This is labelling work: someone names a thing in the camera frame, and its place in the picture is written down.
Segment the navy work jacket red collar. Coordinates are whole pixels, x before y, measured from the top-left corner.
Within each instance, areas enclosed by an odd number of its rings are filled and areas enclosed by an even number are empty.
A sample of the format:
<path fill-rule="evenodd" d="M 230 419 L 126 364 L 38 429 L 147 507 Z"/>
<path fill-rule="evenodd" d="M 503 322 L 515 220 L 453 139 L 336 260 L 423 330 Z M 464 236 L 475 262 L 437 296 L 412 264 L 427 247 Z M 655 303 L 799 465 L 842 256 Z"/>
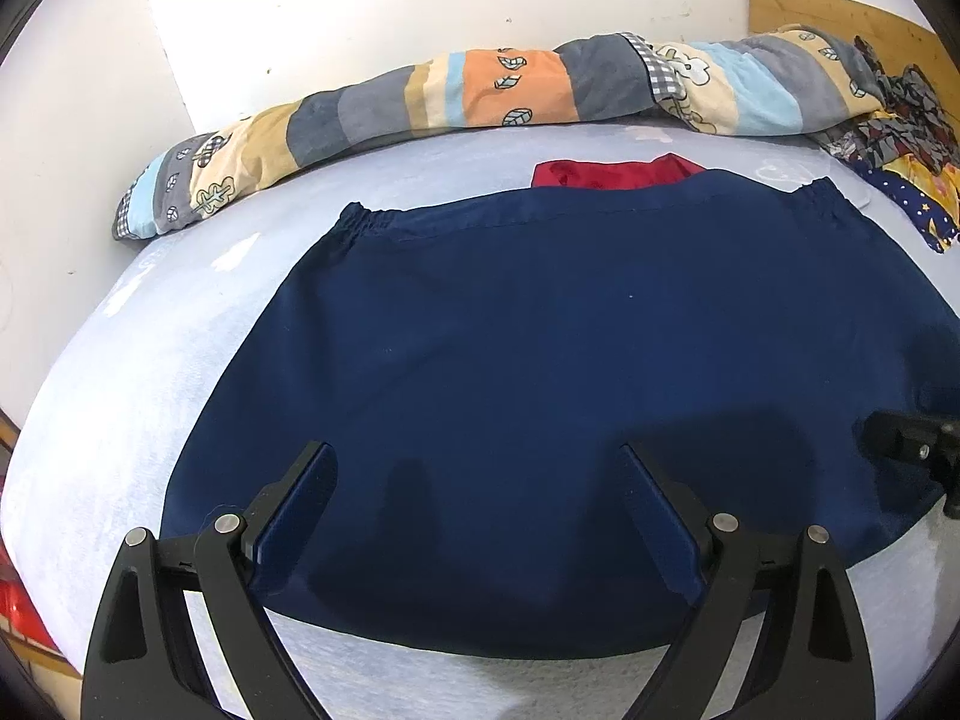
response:
<path fill-rule="evenodd" d="M 625 444 L 711 511 L 818 523 L 859 562 L 940 494 L 864 457 L 859 424 L 957 405 L 957 314 L 823 179 L 350 205 L 223 372 L 161 532 L 251 504 L 320 440 L 337 484 L 295 564 L 265 559 L 267 608 L 441 652 L 619 655 L 675 634 L 661 572 L 692 569 L 630 514 Z"/>

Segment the patterned clothes pile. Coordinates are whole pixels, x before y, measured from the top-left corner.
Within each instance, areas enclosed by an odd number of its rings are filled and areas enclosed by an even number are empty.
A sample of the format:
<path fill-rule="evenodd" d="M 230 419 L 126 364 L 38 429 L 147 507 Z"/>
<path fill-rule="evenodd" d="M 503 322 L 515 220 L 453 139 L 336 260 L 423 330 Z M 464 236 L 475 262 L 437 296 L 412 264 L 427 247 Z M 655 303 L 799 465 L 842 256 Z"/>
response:
<path fill-rule="evenodd" d="M 937 254 L 958 244 L 958 140 L 923 70 L 889 75 L 862 37 L 854 55 L 866 62 L 882 107 L 817 133 L 814 142 L 887 195 Z"/>

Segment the red object beside bed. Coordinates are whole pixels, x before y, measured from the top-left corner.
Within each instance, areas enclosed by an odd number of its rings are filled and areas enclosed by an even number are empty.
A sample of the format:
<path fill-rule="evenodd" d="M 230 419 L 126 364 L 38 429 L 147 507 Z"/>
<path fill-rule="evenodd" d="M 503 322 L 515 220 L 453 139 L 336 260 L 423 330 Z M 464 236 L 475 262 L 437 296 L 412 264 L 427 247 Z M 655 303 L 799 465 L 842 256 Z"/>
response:
<path fill-rule="evenodd" d="M 50 639 L 44 622 L 34 608 L 25 585 L 13 567 L 5 546 L 0 546 L 0 566 L 2 566 L 2 616 L 10 623 L 11 628 L 21 634 L 33 644 L 43 649 L 57 652 L 57 645 Z"/>

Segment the light blue cloud bedsheet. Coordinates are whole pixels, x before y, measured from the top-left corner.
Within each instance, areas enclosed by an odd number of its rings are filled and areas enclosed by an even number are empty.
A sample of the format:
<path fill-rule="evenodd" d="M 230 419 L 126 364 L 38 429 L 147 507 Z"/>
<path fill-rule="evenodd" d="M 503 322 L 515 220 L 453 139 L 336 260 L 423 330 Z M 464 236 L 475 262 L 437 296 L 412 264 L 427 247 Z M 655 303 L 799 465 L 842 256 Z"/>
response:
<path fill-rule="evenodd" d="M 83 666 L 128 530 L 158 528 L 176 455 L 254 320 L 350 202 L 415 208 L 526 187 L 540 161 L 675 153 L 794 190 L 830 177 L 924 271 L 958 316 L 958 249 L 934 254 L 882 193 L 812 145 L 708 137 L 680 125 L 572 125 L 443 135 L 378 149 L 241 200 L 158 239 L 114 284 L 32 400 L 3 493 L 14 567 L 68 660 Z M 850 572 L 887 717 L 946 655 L 958 624 L 958 522 L 937 505 Z M 420 652 L 272 621 L 337 718 L 612 718 L 665 647 L 601 660 Z"/>

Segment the colourful patchwork rolled quilt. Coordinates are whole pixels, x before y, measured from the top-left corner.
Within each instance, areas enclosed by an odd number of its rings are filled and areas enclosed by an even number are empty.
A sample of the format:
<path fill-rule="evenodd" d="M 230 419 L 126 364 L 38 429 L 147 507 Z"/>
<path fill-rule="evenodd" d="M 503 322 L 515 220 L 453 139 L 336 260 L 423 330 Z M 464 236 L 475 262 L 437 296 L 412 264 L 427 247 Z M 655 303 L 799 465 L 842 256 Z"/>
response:
<path fill-rule="evenodd" d="M 112 236 L 159 238 L 316 164 L 436 133 L 665 112 L 709 135 L 786 137 L 882 104 L 861 50 L 804 26 L 724 43 L 650 43 L 614 32 L 551 50 L 464 50 L 171 146 L 124 193 Z"/>

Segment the wooden headboard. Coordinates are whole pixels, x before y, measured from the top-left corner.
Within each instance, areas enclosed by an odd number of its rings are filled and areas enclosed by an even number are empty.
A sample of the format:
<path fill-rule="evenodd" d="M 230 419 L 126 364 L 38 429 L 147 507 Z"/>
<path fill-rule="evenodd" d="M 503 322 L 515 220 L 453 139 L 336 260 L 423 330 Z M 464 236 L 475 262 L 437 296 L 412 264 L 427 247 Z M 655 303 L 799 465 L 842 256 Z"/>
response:
<path fill-rule="evenodd" d="M 822 29 L 852 41 L 866 39 L 885 70 L 900 73 L 916 64 L 939 93 L 958 89 L 958 70 L 940 37 L 913 21 L 857 0 L 748 0 L 748 31 L 786 25 Z"/>

